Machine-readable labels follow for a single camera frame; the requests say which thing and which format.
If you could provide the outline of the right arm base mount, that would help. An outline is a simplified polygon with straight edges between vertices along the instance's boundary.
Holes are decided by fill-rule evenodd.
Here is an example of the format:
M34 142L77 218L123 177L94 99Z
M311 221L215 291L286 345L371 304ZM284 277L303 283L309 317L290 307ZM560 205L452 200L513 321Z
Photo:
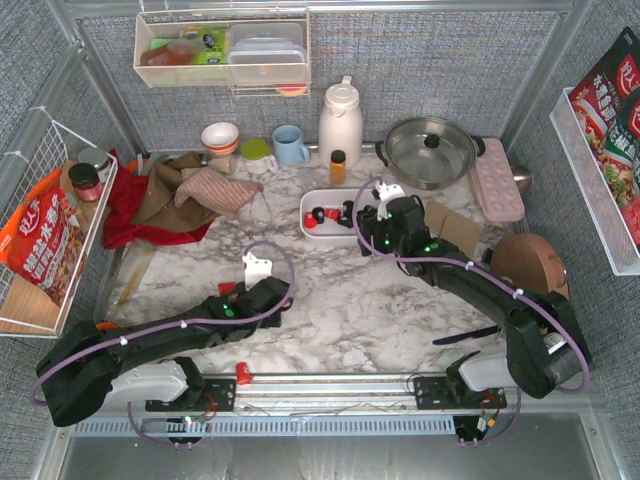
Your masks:
M507 407L504 392L497 388L472 390L463 379L461 367L480 351L474 351L453 362L444 374L417 376L412 379L413 396L418 410L460 410L490 407L497 410Z

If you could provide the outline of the pink striped cloth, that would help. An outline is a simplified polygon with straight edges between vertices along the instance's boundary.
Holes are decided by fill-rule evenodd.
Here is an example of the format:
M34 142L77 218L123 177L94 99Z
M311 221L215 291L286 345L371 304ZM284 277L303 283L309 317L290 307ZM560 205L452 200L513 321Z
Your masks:
M177 207L192 199L230 219L237 219L239 211L263 190L260 183L229 179L210 167L183 169L181 175L174 196Z

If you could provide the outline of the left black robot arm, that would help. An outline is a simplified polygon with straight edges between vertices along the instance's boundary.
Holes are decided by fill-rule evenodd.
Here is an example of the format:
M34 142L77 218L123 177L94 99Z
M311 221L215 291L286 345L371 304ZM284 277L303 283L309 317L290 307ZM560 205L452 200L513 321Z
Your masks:
M143 325L102 330L90 321L77 323L36 366L53 424L67 427L89 418L102 407L112 382L136 367L280 327L291 303L291 285L269 276L250 289L239 283L226 295Z

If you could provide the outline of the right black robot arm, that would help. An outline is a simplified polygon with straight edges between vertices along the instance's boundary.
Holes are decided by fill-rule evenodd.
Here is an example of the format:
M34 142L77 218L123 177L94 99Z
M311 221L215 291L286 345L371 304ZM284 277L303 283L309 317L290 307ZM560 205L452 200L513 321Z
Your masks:
M563 390L576 375L588 388L590 353L568 300L557 292L522 290L474 263L454 244L431 236L422 205L414 197L389 201L385 213L365 207L354 215L363 255L390 259L404 272L461 298L492 320L504 334L506 352L466 382L500 377L541 399Z

